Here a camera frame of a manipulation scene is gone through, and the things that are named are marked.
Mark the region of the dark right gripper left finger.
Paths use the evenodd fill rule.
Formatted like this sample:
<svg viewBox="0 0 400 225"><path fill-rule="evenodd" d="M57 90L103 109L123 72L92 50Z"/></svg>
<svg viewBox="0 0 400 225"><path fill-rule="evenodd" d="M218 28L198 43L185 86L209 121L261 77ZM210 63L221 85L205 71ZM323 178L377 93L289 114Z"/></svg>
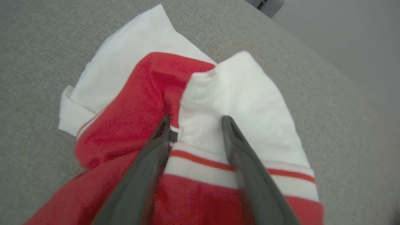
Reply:
<svg viewBox="0 0 400 225"><path fill-rule="evenodd" d="M149 225L159 178L170 155L170 118L165 115L97 213L93 225Z"/></svg>

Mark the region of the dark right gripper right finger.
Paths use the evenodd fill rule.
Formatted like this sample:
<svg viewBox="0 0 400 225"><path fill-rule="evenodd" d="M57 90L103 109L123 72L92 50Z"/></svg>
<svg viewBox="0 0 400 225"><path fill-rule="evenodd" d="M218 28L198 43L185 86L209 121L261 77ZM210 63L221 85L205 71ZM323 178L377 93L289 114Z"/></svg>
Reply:
<svg viewBox="0 0 400 225"><path fill-rule="evenodd" d="M234 169L246 225L299 225L300 221L234 119L222 117L226 158Z"/></svg>

